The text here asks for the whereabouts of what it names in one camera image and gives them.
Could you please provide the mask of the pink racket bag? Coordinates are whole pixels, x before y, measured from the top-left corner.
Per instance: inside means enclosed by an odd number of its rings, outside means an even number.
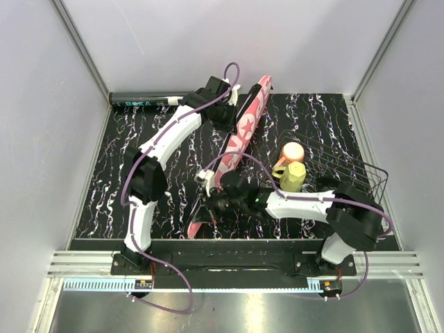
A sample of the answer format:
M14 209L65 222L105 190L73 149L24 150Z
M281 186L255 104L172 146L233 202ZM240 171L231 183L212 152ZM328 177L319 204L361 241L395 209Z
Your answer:
M254 131L261 119L270 91L272 90L272 76L265 75L259 82L253 85L247 94L246 100L240 107L237 115L237 134L230 134L223 143L221 153L224 154L208 170L215 172L215 188L211 194L221 189L221 177L224 173L237 168L242 159L242 153L248 147ZM191 220L187 229L187 237L195 238L203 222L203 198L200 198L192 209Z

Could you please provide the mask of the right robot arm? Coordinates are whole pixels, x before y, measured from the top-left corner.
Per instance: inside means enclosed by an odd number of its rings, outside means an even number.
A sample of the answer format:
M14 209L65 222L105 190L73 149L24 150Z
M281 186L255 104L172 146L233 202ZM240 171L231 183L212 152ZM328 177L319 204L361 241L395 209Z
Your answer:
M241 210L257 219L308 219L328 225L332 234L297 270L306 276L332 274L355 251L373 251L382 234L381 207L347 184L324 192L296 193L258 187L229 171L217 188L215 173L209 170L200 171L196 181L203 186L200 197L211 222Z

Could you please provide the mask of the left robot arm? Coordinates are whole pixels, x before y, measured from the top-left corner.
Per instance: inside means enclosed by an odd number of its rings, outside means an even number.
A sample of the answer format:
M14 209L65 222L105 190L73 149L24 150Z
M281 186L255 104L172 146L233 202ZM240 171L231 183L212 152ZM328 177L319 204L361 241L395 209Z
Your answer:
M153 211L168 187L164 168L181 143L206 121L219 130L234 130L237 116L237 83L210 77L205 87L190 92L178 102L167 123L139 148L128 148L125 165L129 168L121 192L121 205L130 207L128 231L121 247L126 267L136 275L150 265L142 253L151 246Z

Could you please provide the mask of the black shuttlecock tube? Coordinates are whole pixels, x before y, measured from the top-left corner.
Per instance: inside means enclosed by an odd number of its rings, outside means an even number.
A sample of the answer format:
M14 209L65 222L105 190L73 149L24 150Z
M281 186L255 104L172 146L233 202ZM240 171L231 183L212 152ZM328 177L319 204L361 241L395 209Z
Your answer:
M115 107L177 106L189 92L110 92L108 103Z

